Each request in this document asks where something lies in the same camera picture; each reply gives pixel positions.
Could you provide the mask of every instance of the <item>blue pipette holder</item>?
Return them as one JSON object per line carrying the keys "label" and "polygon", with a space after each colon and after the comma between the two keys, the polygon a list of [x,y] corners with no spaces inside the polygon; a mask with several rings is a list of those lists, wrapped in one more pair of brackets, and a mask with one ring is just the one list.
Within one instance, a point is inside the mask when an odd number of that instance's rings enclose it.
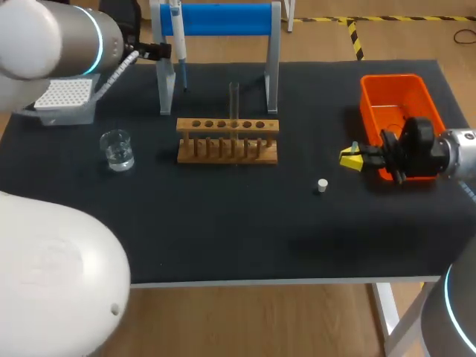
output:
{"label": "blue pipette holder", "polygon": [[[185,36],[268,36],[264,78],[268,113],[277,114],[277,83],[280,65],[281,3],[182,4]],[[150,0],[154,42],[167,43],[173,35],[170,7],[165,0]],[[161,115],[172,109],[176,73],[170,59],[157,62]]]}

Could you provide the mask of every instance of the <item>orange plastic bin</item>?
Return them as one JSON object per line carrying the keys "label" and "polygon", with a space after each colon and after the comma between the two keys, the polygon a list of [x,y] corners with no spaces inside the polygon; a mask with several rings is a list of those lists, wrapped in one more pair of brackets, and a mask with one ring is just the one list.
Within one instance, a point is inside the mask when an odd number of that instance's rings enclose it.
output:
{"label": "orange plastic bin", "polygon": [[[360,112],[370,145],[383,144],[380,132],[385,129],[399,138],[405,121],[411,117],[426,117],[431,120],[435,135],[445,131],[437,108],[423,82],[415,74],[387,74],[365,76],[361,79],[362,97]],[[379,170],[380,176],[391,180],[386,169]],[[416,177],[410,180],[434,179]]]}

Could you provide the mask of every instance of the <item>yellow black tape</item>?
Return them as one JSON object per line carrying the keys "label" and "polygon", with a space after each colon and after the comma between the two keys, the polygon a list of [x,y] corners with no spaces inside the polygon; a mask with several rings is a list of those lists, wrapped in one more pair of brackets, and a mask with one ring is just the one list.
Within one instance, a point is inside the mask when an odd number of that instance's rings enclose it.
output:
{"label": "yellow black tape", "polygon": [[347,21],[476,21],[476,16],[323,16],[299,17],[295,22],[343,22]]}
{"label": "yellow black tape", "polygon": [[356,57],[358,61],[365,60],[364,52],[362,50],[362,45],[360,43],[360,39],[357,36],[357,29],[356,29],[356,22],[352,20],[347,20],[347,28],[349,29],[350,39],[352,40],[352,44],[354,46],[354,51],[356,53]]}

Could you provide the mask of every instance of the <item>test tube rack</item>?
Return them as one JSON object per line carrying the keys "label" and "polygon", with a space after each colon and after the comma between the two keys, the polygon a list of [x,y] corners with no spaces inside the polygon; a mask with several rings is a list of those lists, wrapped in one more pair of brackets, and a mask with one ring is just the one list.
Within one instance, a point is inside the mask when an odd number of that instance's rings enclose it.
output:
{"label": "test tube rack", "polygon": [[[278,120],[178,118],[180,164],[277,164]],[[220,135],[191,138],[191,135]],[[262,136],[250,139],[247,136]]]}

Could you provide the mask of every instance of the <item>small white cap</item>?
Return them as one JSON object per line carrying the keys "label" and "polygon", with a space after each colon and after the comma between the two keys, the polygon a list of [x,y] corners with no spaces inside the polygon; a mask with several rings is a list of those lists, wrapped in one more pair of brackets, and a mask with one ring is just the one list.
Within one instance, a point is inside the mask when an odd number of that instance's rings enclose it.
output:
{"label": "small white cap", "polygon": [[318,181],[318,190],[319,190],[319,192],[324,192],[327,189],[328,184],[329,184],[329,182],[327,182],[327,180],[325,178],[321,178]]}

